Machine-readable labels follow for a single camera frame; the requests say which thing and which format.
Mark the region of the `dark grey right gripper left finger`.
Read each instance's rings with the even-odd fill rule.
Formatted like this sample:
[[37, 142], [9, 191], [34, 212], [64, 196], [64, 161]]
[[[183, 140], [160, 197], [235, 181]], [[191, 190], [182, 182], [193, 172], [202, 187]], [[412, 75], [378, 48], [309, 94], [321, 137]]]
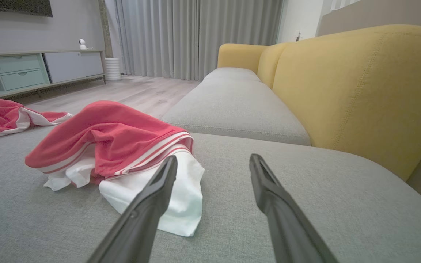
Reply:
[[169, 206], [177, 158], [165, 158], [145, 188], [125, 209], [88, 263], [147, 263], [160, 217]]

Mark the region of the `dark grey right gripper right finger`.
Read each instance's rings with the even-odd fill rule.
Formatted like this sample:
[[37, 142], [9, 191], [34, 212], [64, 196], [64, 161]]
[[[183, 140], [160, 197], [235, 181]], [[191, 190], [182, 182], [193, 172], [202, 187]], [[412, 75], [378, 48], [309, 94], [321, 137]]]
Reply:
[[249, 160], [258, 208], [266, 215], [278, 263], [336, 263], [337, 259], [262, 156]]

